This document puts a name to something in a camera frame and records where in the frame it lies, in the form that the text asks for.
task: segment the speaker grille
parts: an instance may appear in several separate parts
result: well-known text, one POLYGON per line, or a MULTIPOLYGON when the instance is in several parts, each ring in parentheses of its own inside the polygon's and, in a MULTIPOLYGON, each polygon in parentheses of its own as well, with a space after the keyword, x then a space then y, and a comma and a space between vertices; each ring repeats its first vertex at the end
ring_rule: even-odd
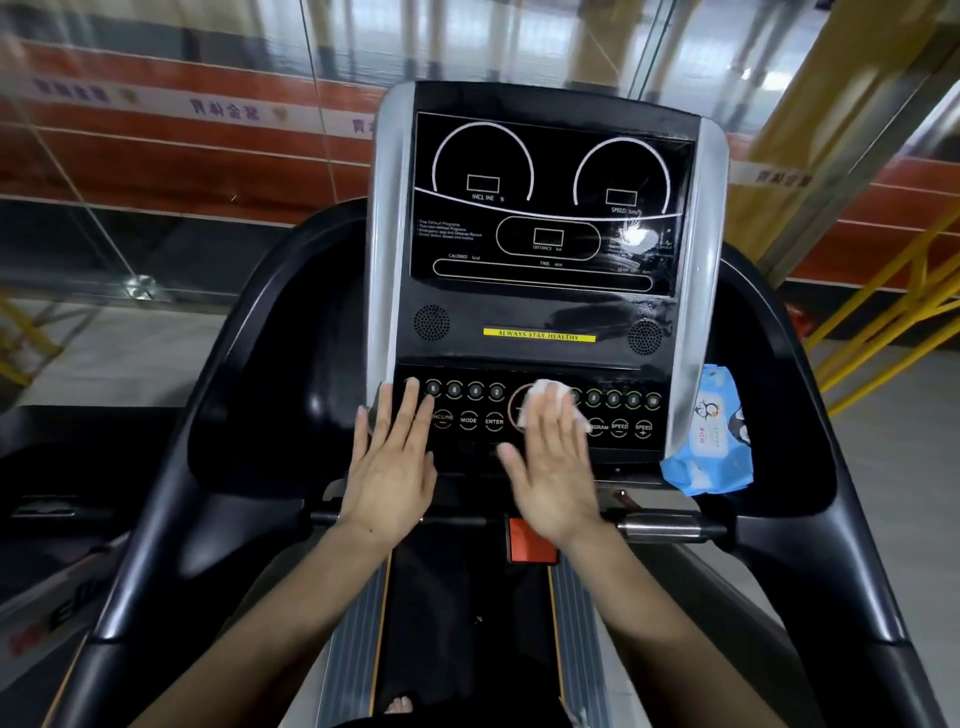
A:
POLYGON ((663 329, 657 322, 643 319, 637 321, 634 327, 630 329, 627 341, 630 342, 630 349, 633 353, 638 353, 640 356, 649 356, 660 348, 660 343, 663 341, 663 329))
POLYGON ((450 331, 450 317, 438 305, 426 305, 414 314, 414 330, 427 341, 440 341, 450 331))

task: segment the display screen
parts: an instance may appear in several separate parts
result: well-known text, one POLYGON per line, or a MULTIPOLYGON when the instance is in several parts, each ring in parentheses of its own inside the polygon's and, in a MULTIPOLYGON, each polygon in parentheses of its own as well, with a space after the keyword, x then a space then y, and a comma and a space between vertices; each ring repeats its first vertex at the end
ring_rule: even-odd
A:
POLYGON ((672 296, 693 143, 421 112, 411 274, 672 296))

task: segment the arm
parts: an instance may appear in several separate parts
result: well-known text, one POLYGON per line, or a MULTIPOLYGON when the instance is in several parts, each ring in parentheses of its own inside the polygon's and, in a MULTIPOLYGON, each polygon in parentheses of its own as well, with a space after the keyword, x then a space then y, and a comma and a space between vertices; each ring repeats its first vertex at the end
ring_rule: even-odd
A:
POLYGON ((526 462, 511 445, 497 452, 523 518, 564 552, 593 597, 651 723, 782 728, 615 527, 600 519, 587 435, 574 419, 570 396, 559 412, 548 404, 555 399, 548 387, 528 405, 526 462))
MULTIPOLYGON (((391 408, 380 407, 370 438, 367 412, 358 410, 337 524, 132 728, 279 724, 341 615, 433 497, 437 472, 424 454, 433 398, 417 409, 419 389, 407 381, 393 427, 391 408)), ((379 400, 392 401, 391 385, 379 400)))

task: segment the foot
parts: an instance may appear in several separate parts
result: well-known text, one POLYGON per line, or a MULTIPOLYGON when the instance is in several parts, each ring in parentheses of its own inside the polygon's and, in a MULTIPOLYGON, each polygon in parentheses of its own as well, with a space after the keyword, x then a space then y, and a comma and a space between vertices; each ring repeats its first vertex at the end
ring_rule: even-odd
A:
POLYGON ((409 697, 394 698, 394 702, 387 708, 387 714, 390 713, 413 713, 414 704, 409 697))

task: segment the person's left hand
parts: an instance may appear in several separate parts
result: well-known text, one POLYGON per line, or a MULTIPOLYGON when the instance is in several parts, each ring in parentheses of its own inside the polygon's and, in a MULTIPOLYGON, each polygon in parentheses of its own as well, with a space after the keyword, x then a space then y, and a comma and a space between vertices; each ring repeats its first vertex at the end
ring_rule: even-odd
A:
POLYGON ((416 379, 407 379, 391 426, 393 385, 381 384, 373 436, 368 436, 364 407, 353 426, 353 457, 338 523, 358 526, 388 552, 417 525, 437 482, 433 453, 425 452, 433 398, 427 395, 417 408, 419 390, 416 379))

